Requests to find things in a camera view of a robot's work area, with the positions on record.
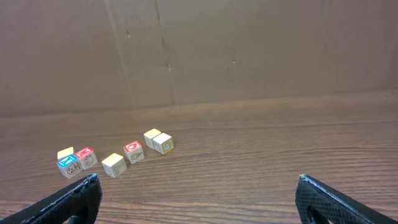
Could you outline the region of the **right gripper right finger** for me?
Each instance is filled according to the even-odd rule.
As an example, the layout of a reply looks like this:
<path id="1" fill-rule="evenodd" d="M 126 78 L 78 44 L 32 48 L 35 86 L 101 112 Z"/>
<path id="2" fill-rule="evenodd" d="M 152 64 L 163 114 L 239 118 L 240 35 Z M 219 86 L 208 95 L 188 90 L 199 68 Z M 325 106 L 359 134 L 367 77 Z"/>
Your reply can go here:
<path id="1" fill-rule="evenodd" d="M 304 224 L 397 224 L 396 220 L 307 174 L 298 178 L 295 204 Z"/>

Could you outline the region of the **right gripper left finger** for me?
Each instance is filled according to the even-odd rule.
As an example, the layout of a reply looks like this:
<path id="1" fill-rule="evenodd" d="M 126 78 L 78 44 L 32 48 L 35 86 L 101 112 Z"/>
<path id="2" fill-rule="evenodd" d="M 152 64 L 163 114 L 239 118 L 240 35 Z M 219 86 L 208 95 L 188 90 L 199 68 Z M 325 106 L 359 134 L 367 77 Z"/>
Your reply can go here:
<path id="1" fill-rule="evenodd" d="M 103 196 L 92 173 L 1 220 L 1 223 L 94 223 Z"/>

